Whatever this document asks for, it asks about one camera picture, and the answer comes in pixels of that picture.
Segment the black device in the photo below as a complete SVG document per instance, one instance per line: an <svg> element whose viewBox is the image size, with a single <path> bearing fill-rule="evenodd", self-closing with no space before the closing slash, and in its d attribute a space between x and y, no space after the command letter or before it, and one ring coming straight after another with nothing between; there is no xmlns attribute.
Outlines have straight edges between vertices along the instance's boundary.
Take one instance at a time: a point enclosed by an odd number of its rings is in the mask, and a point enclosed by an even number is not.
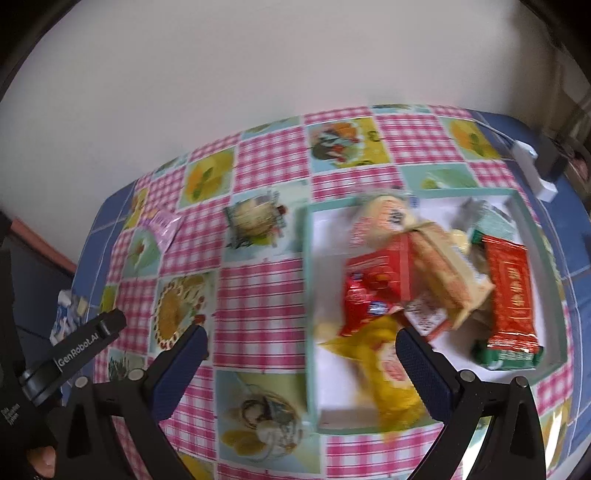
<svg viewBox="0 0 591 480"><path fill-rule="evenodd" d="M0 251L0 472L16 474L27 450L57 446L47 415L59 405L60 387L113 342L126 321L119 310L99 315L26 368L13 303L10 253Z"/></svg>
<svg viewBox="0 0 591 480"><path fill-rule="evenodd" d="M564 149L562 140L552 140L545 135L538 137L538 158L534 164L540 177L550 183L555 183L569 164L569 154Z"/></svg>
<svg viewBox="0 0 591 480"><path fill-rule="evenodd" d="M544 442L534 397L525 377L509 384L458 372L412 327L396 337L396 353L433 419L444 427L409 480L449 479L481 417L491 416L468 480L546 478Z"/></svg>
<svg viewBox="0 0 591 480"><path fill-rule="evenodd" d="M135 369L120 381L74 383L67 407L59 387L126 326L120 310L102 313L63 341L49 356L25 367L12 316L10 254L0 252L0 478L39 478L26 452L56 449L56 479L134 479L112 417L122 417L154 480L193 477L158 422L169 418L207 356L207 334L191 325L174 347L150 367Z"/></svg>

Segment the plastic wrapper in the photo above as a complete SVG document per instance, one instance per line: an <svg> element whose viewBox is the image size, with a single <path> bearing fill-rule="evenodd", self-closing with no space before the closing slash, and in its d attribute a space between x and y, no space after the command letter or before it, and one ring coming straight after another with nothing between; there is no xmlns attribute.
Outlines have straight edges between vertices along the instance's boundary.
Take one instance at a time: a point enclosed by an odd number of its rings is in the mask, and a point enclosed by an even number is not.
<svg viewBox="0 0 591 480"><path fill-rule="evenodd" d="M426 412L396 355L400 328L392 316L383 316L351 336L335 337L322 344L359 364L384 431L407 429Z"/></svg>
<svg viewBox="0 0 591 480"><path fill-rule="evenodd" d="M182 221L182 215L175 215L162 209L153 209L139 224L152 232L160 252L164 253L172 244Z"/></svg>
<svg viewBox="0 0 591 480"><path fill-rule="evenodd" d="M88 301L84 297L74 295L71 290L60 290L57 296L57 316L51 328L49 341L56 345L72 332L84 325L88 318L85 313L88 309ZM82 369L78 370L68 384L74 384L74 380L83 375Z"/></svg>
<svg viewBox="0 0 591 480"><path fill-rule="evenodd" d="M367 192L361 202L363 206L351 229L352 247L384 248L396 235L417 224L408 195L399 190Z"/></svg>
<svg viewBox="0 0 591 480"><path fill-rule="evenodd" d="M435 340L451 327L446 309L428 290L405 305L401 318L405 325L411 324L427 342Z"/></svg>
<svg viewBox="0 0 591 480"><path fill-rule="evenodd" d="M538 365L543 354L534 328L527 249L502 238L482 235L495 284L491 337L473 348L476 360L489 369L524 369Z"/></svg>
<svg viewBox="0 0 591 480"><path fill-rule="evenodd" d="M446 308L452 328L457 329L486 300L493 284L438 224L429 222L409 235L417 271Z"/></svg>
<svg viewBox="0 0 591 480"><path fill-rule="evenodd" d="M472 238L475 230L505 240L513 240L515 222L502 210L482 199L468 199L462 205L452 227L466 232Z"/></svg>
<svg viewBox="0 0 591 480"><path fill-rule="evenodd" d="M470 254L470 247L472 244L466 235L466 232L462 232L461 230L451 230L449 232L449 236L452 239L452 242L456 244L456 246L460 249L464 255Z"/></svg>
<svg viewBox="0 0 591 480"><path fill-rule="evenodd" d="M276 238L283 236L287 208L279 204L279 192L243 200L224 212L230 226L229 247L276 246Z"/></svg>
<svg viewBox="0 0 591 480"><path fill-rule="evenodd" d="M407 234L391 239L386 248L350 258L345 266L345 325L340 334L352 335L365 323L401 310L402 302L411 299L410 265Z"/></svg>

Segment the red candy bar wrapper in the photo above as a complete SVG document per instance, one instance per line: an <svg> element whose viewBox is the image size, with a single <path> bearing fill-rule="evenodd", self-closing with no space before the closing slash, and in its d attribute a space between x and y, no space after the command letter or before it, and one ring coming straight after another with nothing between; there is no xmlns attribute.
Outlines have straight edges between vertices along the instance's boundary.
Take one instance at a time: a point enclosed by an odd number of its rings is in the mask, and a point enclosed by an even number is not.
<svg viewBox="0 0 591 480"><path fill-rule="evenodd" d="M341 336L357 332L365 323L402 309L411 298L410 242L398 235L384 249L350 258L345 266L345 325Z"/></svg>
<svg viewBox="0 0 591 480"><path fill-rule="evenodd" d="M482 237L491 269L495 326L486 347L533 353L540 350L534 329L527 249L502 238Z"/></svg>

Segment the screw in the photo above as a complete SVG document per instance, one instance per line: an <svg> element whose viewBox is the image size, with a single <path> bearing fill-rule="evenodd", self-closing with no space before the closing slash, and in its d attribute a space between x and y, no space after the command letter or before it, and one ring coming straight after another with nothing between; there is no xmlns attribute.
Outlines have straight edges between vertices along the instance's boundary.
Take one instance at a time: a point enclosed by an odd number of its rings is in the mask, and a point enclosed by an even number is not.
<svg viewBox="0 0 591 480"><path fill-rule="evenodd" d="M476 375L471 370L462 370L460 372L460 378L464 382L474 382L474 380L476 379Z"/></svg>
<svg viewBox="0 0 591 480"><path fill-rule="evenodd" d="M525 388L529 385L527 378L525 377L515 377L515 383L521 388Z"/></svg>
<svg viewBox="0 0 591 480"><path fill-rule="evenodd" d="M141 368L134 368L131 372L127 374L127 378L133 381L141 380L143 376L144 371Z"/></svg>
<svg viewBox="0 0 591 480"><path fill-rule="evenodd" d="M74 385L77 386L78 388L83 388L86 386L87 383L88 383L88 377L78 377L78 378L76 378Z"/></svg>

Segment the table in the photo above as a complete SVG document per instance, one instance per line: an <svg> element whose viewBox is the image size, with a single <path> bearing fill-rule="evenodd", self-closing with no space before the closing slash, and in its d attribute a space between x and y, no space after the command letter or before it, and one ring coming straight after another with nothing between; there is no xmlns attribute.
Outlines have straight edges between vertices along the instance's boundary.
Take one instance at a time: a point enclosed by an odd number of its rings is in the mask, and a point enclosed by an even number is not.
<svg viewBox="0 0 591 480"><path fill-rule="evenodd" d="M116 376L150 364L160 351L152 333L158 299L182 278L175 285L197 283L203 293L210 357L161 427L196 477L213 478L215 471L218 479L406 478L436 438L438 425L387 440L381 435L320 436L306 425L305 396L300 395L306 317L298 212L307 202L350 196L366 186L422 188L429 171L444 167L453 172L449 181L460 183L452 187L519 190L554 251L569 360L533 389L545 438L556 443L549 454L553 471L591 432L586 400L591 398L591 363L584 360L585 348L591 347L583 342L591 338L591 329L582 322L591 316L591 223L564 178L552 203L533 197L503 142L472 118L537 146L533 132L504 115L433 105L362 106L230 135L113 194L96 215L73 283L74 293L90 300L89 317L102 302L128 318L121 337L96 357L95 382L107 381L109 371ZM203 180L206 171L209 179ZM279 192L287 208L284 237L276 246L228 248L223 208L268 192ZM154 207L184 216L164 255L154 252L136 228ZM141 244L147 253L135 263ZM237 419L244 405L240 398L256 395L276 395L295 410L304 436L292 453L273 448L261 461L267 451ZM116 421L116 428L132 467L140 478L149 478L124 424ZM461 468L456 477L462 477Z"/></svg>

